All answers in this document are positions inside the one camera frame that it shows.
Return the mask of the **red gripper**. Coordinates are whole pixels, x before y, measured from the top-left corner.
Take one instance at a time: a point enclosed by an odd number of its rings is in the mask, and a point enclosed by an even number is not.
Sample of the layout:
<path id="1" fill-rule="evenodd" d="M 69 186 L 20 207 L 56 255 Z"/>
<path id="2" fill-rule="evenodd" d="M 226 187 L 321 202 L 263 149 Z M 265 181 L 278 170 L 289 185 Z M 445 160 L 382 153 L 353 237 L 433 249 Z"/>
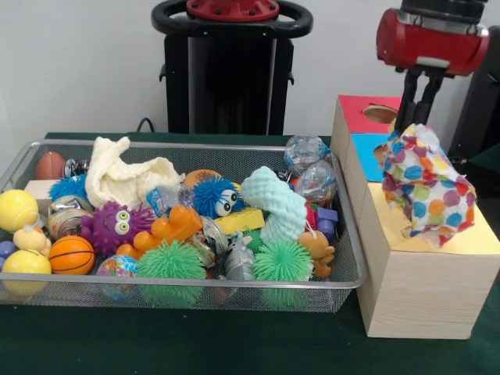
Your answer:
<path id="1" fill-rule="evenodd" d="M 423 70 L 411 68 L 440 68 L 449 76 L 466 77 L 482 63 L 489 42 L 489 29 L 482 24 L 440 20 L 400 9 L 386 10 L 377 29 L 377 58 L 389 66 L 407 70 L 395 131 L 402 134 L 413 123 L 427 124 L 445 78 L 443 72 L 426 72 L 427 85 L 421 99 L 415 102 Z"/>

